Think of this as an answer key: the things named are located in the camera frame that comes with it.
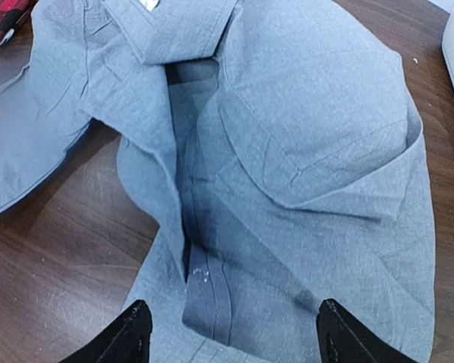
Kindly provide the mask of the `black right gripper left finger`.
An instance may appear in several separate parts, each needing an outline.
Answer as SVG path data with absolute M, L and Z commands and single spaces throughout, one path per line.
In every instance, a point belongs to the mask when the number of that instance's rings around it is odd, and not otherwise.
M 137 299 L 91 342 L 61 363 L 148 363 L 152 327 L 148 305 Z

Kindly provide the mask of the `grey long sleeve shirt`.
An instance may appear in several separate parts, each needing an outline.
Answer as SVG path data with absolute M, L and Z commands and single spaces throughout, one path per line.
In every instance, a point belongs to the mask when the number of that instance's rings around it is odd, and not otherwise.
M 401 57 L 332 1 L 40 1 L 0 85 L 0 213 L 93 119 L 160 230 L 129 301 L 153 362 L 318 362 L 333 298 L 418 362 L 435 234 Z

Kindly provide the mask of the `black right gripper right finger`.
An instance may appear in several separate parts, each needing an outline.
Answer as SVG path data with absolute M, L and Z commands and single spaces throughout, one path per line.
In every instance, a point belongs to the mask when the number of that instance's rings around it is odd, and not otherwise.
M 316 329 L 322 362 L 385 362 L 381 341 L 334 299 L 319 307 Z

